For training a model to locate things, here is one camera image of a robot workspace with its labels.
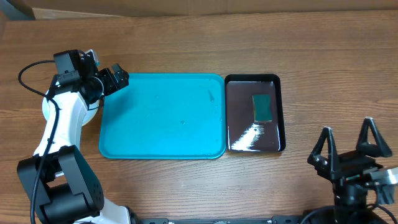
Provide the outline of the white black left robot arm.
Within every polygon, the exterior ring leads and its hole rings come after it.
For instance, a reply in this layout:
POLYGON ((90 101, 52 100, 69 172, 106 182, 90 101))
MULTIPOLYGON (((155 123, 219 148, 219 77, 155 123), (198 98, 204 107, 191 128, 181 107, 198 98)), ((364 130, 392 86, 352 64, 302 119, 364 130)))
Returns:
POLYGON ((104 196, 99 179, 80 152, 81 129, 89 105, 128 85, 118 64, 71 82, 55 75, 44 94, 49 117, 31 158, 17 174, 30 199, 31 218, 42 223, 140 223, 134 212, 104 196))

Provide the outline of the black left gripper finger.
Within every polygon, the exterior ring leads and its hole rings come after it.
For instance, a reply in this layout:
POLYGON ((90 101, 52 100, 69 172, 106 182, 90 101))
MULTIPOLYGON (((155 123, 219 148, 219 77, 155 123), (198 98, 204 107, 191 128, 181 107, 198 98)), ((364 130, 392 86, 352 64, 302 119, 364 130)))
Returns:
POLYGON ((108 68, 104 69, 104 87, 106 90, 116 90, 116 79, 108 68))
POLYGON ((113 81, 117 89, 122 89, 129 85, 129 74, 123 70, 118 63, 115 63, 113 69, 113 81))

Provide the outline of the green sponge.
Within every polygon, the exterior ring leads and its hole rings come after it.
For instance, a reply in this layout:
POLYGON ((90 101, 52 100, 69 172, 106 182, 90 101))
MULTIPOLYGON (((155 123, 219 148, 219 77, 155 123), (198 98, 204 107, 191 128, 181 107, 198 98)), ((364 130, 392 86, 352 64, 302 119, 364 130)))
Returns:
POLYGON ((253 95, 254 120, 257 122, 271 122, 271 97, 270 95, 253 95))

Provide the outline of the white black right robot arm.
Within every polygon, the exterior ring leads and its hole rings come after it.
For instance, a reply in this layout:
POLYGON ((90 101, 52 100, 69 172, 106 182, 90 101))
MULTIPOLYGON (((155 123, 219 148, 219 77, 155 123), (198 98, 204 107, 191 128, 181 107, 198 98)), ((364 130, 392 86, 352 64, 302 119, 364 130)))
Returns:
MULTIPOLYGON (((274 74, 132 73, 106 97, 99 150, 109 159, 217 159, 226 151, 282 152, 286 147, 280 78, 274 74)), ((374 120, 364 119, 356 149, 338 154, 331 128, 308 157, 333 185, 332 206, 302 223, 380 223, 375 208, 394 201, 397 169, 374 120)))

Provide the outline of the light blue plate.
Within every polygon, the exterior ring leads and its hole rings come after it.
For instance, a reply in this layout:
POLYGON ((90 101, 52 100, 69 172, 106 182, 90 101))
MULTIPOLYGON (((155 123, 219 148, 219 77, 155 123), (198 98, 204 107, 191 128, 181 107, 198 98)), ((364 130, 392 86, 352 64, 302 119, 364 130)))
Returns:
POLYGON ((82 127, 91 121, 100 106, 100 101, 87 104, 79 92, 65 92, 54 96, 59 108, 58 128, 82 127))

